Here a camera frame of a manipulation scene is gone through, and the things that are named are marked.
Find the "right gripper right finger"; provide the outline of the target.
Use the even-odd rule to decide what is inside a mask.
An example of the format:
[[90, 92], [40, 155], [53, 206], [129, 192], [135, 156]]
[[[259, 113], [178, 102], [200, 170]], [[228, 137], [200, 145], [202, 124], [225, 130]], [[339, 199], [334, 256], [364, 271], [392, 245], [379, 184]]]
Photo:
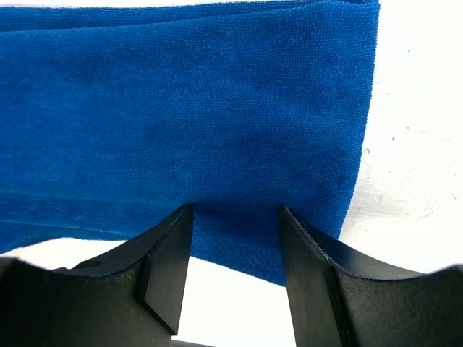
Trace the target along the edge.
[[279, 209], [298, 346], [460, 346], [462, 266], [424, 274], [367, 256]]

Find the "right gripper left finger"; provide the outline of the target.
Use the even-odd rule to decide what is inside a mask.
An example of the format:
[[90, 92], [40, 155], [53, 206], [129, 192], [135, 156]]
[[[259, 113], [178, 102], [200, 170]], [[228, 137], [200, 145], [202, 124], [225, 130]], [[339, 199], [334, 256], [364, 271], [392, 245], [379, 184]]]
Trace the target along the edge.
[[1, 259], [3, 346], [169, 346], [178, 333], [194, 217], [158, 225], [74, 268]]

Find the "blue towel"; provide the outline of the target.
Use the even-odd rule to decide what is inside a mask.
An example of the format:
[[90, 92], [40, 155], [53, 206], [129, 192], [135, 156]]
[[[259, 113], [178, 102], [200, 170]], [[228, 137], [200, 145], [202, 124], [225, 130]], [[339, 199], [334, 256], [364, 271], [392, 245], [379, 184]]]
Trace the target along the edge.
[[277, 210], [337, 237], [377, 1], [1, 8], [1, 250], [130, 239], [195, 209], [191, 253], [284, 282]]

